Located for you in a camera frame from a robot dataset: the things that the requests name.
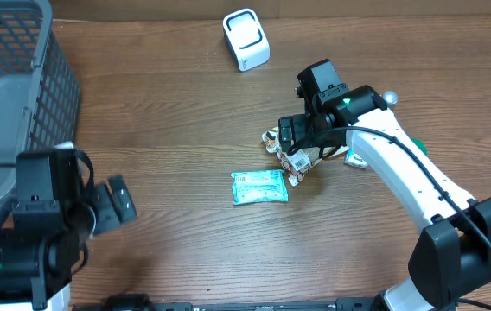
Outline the teal Kleenex tissue pack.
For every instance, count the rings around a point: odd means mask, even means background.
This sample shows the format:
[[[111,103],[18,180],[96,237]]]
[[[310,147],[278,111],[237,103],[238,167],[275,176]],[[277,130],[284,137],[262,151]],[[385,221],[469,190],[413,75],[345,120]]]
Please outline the teal Kleenex tissue pack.
[[[346,153],[344,157],[344,163],[348,166],[366,169],[369,167],[367,162],[363,160],[359,155],[355,154],[351,149]]]

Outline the brown Pantene sachet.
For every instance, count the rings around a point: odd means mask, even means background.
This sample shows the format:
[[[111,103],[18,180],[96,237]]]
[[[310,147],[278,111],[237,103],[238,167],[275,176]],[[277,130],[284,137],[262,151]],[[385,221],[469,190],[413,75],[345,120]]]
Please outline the brown Pantene sachet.
[[[274,154],[283,171],[288,175],[291,186],[298,186],[305,176],[322,161],[321,149],[318,147],[300,149],[294,155],[288,155],[282,150],[278,141],[279,130],[274,127],[262,134],[262,142],[268,153]]]

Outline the yellow dish soap bottle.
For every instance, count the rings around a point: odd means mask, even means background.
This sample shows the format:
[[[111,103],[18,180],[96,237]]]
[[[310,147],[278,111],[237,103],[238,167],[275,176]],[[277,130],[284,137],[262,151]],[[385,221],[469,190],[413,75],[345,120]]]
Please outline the yellow dish soap bottle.
[[[399,96],[395,91],[388,90],[385,91],[381,97],[386,101],[387,106],[392,109],[399,101]]]

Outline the teal snack packet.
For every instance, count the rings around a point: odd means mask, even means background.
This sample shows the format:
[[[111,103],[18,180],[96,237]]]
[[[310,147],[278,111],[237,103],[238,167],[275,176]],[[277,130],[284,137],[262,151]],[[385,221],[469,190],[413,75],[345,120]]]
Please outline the teal snack packet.
[[[233,172],[233,204],[235,206],[258,202],[288,202],[283,170]]]

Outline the green lid white jar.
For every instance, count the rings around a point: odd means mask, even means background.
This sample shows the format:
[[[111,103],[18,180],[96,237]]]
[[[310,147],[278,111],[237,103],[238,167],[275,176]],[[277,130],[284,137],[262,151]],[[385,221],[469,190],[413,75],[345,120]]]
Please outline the green lid white jar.
[[[411,144],[409,146],[409,149],[411,150],[411,152],[413,154],[417,154],[417,155],[422,154],[425,156],[428,155],[428,151],[427,151],[426,146],[420,140],[418,140],[416,138],[411,139]]]

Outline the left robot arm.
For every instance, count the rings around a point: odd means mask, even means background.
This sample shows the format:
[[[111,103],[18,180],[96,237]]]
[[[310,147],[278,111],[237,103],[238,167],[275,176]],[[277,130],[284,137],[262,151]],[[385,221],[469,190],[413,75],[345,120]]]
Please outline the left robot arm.
[[[87,241],[137,218],[121,175],[95,183],[89,156],[72,144],[22,152],[16,198],[0,209],[0,310],[67,310]]]

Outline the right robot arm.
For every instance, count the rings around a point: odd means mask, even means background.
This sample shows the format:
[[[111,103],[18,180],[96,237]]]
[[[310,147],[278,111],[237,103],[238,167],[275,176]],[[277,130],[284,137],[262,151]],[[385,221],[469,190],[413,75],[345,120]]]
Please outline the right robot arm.
[[[491,283],[491,198],[457,186],[407,136],[392,110],[395,98],[371,86],[349,89],[330,60],[297,75],[305,112],[278,121],[287,156],[342,149],[358,155],[404,206],[418,232],[408,278],[378,294],[373,310],[453,310]]]

